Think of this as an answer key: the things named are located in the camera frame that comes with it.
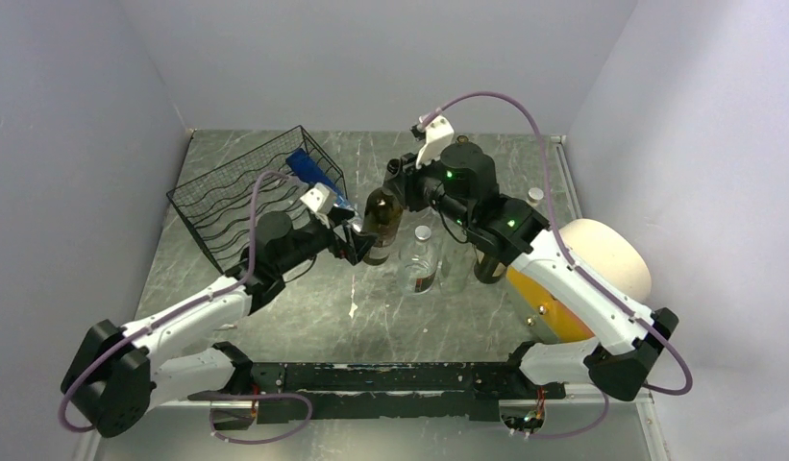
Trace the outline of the round clear silver-cap bottle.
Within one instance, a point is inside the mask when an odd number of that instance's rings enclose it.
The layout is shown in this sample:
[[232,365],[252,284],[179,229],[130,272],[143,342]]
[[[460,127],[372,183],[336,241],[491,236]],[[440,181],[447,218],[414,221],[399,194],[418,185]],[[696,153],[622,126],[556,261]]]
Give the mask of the round clear silver-cap bottle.
[[428,226],[417,226],[399,251],[398,281],[406,295],[421,295],[431,290],[439,262],[437,242]]

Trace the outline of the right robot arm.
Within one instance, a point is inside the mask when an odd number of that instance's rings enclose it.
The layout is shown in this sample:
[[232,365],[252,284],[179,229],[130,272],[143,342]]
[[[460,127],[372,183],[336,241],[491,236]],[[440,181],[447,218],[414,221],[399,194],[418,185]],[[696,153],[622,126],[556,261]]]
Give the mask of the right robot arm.
[[591,383],[616,400],[644,387],[678,324],[668,308],[651,310],[608,283],[525,201],[501,192],[494,160],[471,142],[453,143],[422,166],[415,154],[390,160],[383,180],[409,211],[427,207],[461,227],[489,266],[503,264],[537,282],[592,332],[577,343],[531,345],[505,372],[515,397],[540,385]]

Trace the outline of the blue square bottle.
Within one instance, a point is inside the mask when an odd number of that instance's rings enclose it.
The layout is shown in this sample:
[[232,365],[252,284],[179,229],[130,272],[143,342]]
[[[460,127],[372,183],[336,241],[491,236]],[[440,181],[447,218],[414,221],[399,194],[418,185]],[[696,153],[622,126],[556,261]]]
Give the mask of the blue square bottle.
[[338,187],[336,180],[332,180],[327,172],[320,167],[315,159],[303,148],[293,151],[286,159],[285,163],[289,166],[292,173],[302,182],[322,183],[336,194],[336,204],[338,207],[350,210],[354,213],[349,219],[349,223],[355,231],[360,231],[362,220],[357,209],[346,198],[345,194]]

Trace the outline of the brown label wine bottle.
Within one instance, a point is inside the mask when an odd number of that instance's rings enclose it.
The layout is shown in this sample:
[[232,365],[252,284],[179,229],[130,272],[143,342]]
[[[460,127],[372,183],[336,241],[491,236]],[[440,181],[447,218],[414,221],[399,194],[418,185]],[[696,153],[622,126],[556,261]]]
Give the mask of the brown label wine bottle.
[[389,190],[378,187],[367,197],[362,230],[378,236],[372,249],[363,261],[372,266],[384,264],[391,255],[404,209],[397,197]]

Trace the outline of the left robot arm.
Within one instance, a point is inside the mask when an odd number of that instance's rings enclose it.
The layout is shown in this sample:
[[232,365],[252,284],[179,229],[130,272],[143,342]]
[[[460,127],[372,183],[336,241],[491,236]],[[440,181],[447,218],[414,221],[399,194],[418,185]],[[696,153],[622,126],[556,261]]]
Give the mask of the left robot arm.
[[84,431],[111,438],[172,400],[206,393],[231,400],[259,395],[253,363],[234,345],[216,343],[186,356],[180,351],[268,305],[285,289],[287,272],[322,252],[352,265],[361,262],[378,236],[350,224],[348,214],[343,208],[312,213],[296,228],[286,213],[266,213],[253,221],[241,259],[208,287],[138,321],[92,326],[62,381],[62,425],[79,431],[65,416],[73,406],[88,421]]

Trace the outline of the tall clear bottle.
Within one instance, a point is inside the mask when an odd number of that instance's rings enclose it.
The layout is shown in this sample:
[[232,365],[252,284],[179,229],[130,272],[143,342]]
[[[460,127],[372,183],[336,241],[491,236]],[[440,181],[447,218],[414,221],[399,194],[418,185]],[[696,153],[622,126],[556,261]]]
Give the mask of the tall clear bottle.
[[464,290],[475,262],[473,246],[461,244],[447,236],[441,246],[439,266],[440,291],[454,295]]

